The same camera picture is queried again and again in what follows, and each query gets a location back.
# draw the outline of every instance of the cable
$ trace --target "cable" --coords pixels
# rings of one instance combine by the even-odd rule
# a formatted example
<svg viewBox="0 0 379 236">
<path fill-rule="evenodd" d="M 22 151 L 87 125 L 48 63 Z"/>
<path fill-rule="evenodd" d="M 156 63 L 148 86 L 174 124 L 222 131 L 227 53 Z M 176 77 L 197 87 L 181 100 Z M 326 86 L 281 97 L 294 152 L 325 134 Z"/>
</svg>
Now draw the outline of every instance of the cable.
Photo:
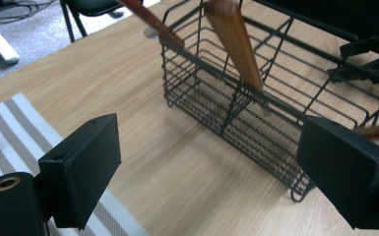
<svg viewBox="0 0 379 236">
<path fill-rule="evenodd" d="M 25 18 L 32 17 L 36 13 L 38 13 L 38 12 L 44 10 L 45 8 L 47 8 L 48 6 L 50 6 L 55 1 L 57 1 L 57 0 L 50 0 L 49 2 L 40 3 L 40 4 L 33 2 L 33 1 L 25 1 L 25 0 L 7 1 L 7 2 L 5 2 L 5 5 L 0 5 L 0 13 L 14 9 L 14 8 L 24 8 L 25 10 L 27 10 L 27 12 L 22 13 L 22 14 L 18 14 L 15 16 L 0 17 L 0 24 L 8 24 L 8 23 L 20 21 L 20 20 L 25 19 Z"/>
</svg>

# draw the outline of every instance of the wooden table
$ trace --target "wooden table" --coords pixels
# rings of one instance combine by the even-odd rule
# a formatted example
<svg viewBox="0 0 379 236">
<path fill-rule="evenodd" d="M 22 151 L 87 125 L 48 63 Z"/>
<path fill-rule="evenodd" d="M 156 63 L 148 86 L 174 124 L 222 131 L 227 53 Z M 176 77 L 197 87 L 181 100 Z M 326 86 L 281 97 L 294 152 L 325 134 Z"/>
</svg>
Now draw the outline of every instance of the wooden table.
<svg viewBox="0 0 379 236">
<path fill-rule="evenodd" d="M 174 3 L 151 9 L 162 17 Z M 278 19 L 257 6 L 243 10 Z M 0 101 L 22 92 L 62 137 L 117 113 L 123 163 L 109 189 L 152 235 L 379 235 L 352 230 L 317 189 L 295 204 L 276 178 L 169 108 L 160 46 L 145 28 L 130 17 L 0 79 Z M 338 50 L 338 40 L 314 38 Z"/>
</svg>

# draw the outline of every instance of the black wire basket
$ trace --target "black wire basket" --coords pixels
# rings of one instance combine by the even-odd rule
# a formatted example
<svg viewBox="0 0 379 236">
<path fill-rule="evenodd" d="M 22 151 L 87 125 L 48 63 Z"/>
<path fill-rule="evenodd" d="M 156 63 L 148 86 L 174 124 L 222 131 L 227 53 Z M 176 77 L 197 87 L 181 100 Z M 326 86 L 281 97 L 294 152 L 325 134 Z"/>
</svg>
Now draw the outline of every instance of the black wire basket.
<svg viewBox="0 0 379 236">
<path fill-rule="evenodd" d="M 163 20 L 185 3 L 171 7 Z M 160 39 L 164 97 L 272 173 L 300 202 L 314 187 L 296 162 L 305 117 L 326 117 L 348 128 L 375 125 L 379 97 L 336 71 L 347 67 L 375 82 L 379 78 L 290 37 L 293 18 L 273 29 L 244 17 L 265 82 L 264 91 L 256 91 L 240 81 L 204 5 L 170 25 L 185 48 Z"/>
</svg>

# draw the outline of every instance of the striped placemat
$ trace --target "striped placemat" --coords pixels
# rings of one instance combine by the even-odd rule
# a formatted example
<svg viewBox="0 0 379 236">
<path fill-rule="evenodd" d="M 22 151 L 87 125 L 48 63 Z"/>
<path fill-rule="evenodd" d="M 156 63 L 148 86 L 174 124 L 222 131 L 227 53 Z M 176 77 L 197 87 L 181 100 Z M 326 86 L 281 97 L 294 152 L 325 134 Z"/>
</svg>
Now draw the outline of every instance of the striped placemat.
<svg viewBox="0 0 379 236">
<path fill-rule="evenodd" d="M 16 171 L 35 176 L 39 172 L 37 161 L 61 141 L 23 94 L 0 103 L 0 176 Z M 85 230 L 58 229 L 53 219 L 48 226 L 54 236 L 148 235 L 109 190 L 103 193 Z"/>
</svg>

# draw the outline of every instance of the gray carpet floor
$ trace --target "gray carpet floor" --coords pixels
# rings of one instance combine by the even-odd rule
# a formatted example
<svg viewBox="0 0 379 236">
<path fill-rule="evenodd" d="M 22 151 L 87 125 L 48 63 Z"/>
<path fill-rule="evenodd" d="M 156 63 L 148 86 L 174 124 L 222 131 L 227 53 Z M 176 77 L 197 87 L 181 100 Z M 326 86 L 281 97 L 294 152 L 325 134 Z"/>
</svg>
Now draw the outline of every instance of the gray carpet floor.
<svg viewBox="0 0 379 236">
<path fill-rule="evenodd" d="M 34 0 L 37 3 L 45 3 L 46 0 Z M 158 0 L 145 1 L 145 5 L 151 6 Z M 88 34 L 101 30 L 114 24 L 131 13 L 127 9 L 121 18 L 113 18 L 106 14 L 96 18 L 81 17 Z M 20 9 L 8 10 L 0 13 L 0 16 L 16 15 Z M 76 37 L 80 37 L 76 25 L 73 23 Z M 64 22 L 63 14 L 58 1 L 36 13 L 34 16 L 10 24 L 0 24 L 0 33 L 20 54 L 20 61 L 15 65 L 7 65 L 0 57 L 0 78 L 17 71 L 28 64 L 43 58 L 70 44 L 69 35 Z"/>
</svg>

